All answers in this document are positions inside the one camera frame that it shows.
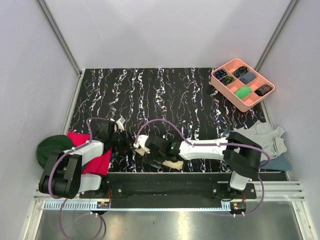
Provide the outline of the beige cloth napkin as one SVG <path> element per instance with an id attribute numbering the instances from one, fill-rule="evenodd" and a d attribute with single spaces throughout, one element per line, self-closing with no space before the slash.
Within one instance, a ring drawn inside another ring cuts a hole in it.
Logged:
<path id="1" fill-rule="evenodd" d="M 179 160 L 177 162 L 172 162 L 169 160 L 156 160 L 154 157 L 152 157 L 151 153 L 150 153 L 150 155 L 151 155 L 150 159 L 142 159 L 142 161 L 146 163 L 146 160 L 155 160 L 158 163 L 161 163 L 162 165 L 164 165 L 164 167 L 168 167 L 168 168 L 176 169 L 176 170 L 181 170 L 183 168 L 183 164 L 184 164 L 183 161 Z"/>

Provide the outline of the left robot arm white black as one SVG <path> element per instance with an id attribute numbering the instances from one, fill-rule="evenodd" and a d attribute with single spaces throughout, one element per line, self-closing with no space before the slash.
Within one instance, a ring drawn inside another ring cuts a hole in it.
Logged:
<path id="1" fill-rule="evenodd" d="M 90 191 L 95 197 L 103 198 L 108 186 L 100 174 L 83 173 L 83 166 L 95 158 L 111 153 L 116 148 L 129 148 L 134 143 L 125 130 L 126 120 L 109 120 L 90 117 L 86 120 L 89 139 L 68 150 L 49 154 L 38 183 L 38 190 L 53 199 L 73 199 L 81 192 Z"/>

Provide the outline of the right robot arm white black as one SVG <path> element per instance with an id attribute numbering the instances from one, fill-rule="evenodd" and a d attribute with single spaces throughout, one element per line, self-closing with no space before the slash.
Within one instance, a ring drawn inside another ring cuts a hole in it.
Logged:
<path id="1" fill-rule="evenodd" d="M 160 168 L 181 170 L 187 161 L 209 159 L 224 161 L 231 168 L 228 195 L 239 198 L 247 183 L 259 173 L 262 147 L 238 132 L 214 140 L 169 141 L 156 135 L 140 135 L 134 143 L 143 161 Z"/>

